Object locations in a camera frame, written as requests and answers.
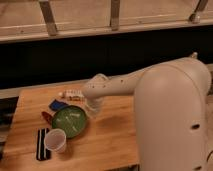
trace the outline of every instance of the striped object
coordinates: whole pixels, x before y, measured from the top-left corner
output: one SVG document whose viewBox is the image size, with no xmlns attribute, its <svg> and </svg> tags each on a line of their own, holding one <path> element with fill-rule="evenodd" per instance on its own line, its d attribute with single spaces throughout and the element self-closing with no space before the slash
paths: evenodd
<svg viewBox="0 0 213 171">
<path fill-rule="evenodd" d="M 44 137 L 48 132 L 48 128 L 38 130 L 36 159 L 39 161 L 47 160 L 51 157 L 50 151 L 44 147 Z"/>
</svg>

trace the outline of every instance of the wooden table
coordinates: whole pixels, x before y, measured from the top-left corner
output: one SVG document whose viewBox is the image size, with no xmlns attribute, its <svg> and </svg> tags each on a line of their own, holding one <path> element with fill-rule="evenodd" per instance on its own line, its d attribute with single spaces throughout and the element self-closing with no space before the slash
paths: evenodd
<svg viewBox="0 0 213 171">
<path fill-rule="evenodd" d="M 37 130 L 50 127 L 41 112 L 52 112 L 48 105 L 67 89 L 82 84 L 23 90 L 4 148 L 0 170 L 95 171 L 108 170 L 139 162 L 134 127 L 133 99 L 106 97 L 99 116 L 79 136 L 68 139 L 64 154 L 52 153 L 46 161 L 36 160 Z M 65 101 L 83 107 L 83 102 Z"/>
</svg>

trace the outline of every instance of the green bowl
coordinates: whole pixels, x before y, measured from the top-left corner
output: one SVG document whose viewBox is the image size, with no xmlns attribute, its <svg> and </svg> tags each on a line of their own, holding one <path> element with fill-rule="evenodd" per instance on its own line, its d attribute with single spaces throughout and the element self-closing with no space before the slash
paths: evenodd
<svg viewBox="0 0 213 171">
<path fill-rule="evenodd" d="M 78 106 L 70 105 L 55 113 L 52 128 L 60 128 L 64 130 L 67 138 L 73 138 L 84 130 L 86 123 L 85 111 Z"/>
</svg>

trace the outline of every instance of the black wall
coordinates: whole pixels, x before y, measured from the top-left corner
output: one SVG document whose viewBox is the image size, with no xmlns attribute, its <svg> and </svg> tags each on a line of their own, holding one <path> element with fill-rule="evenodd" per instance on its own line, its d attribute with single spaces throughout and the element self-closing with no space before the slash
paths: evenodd
<svg viewBox="0 0 213 171">
<path fill-rule="evenodd" d="M 0 44 L 0 89 L 125 74 L 199 53 L 213 62 L 213 26 Z"/>
</svg>

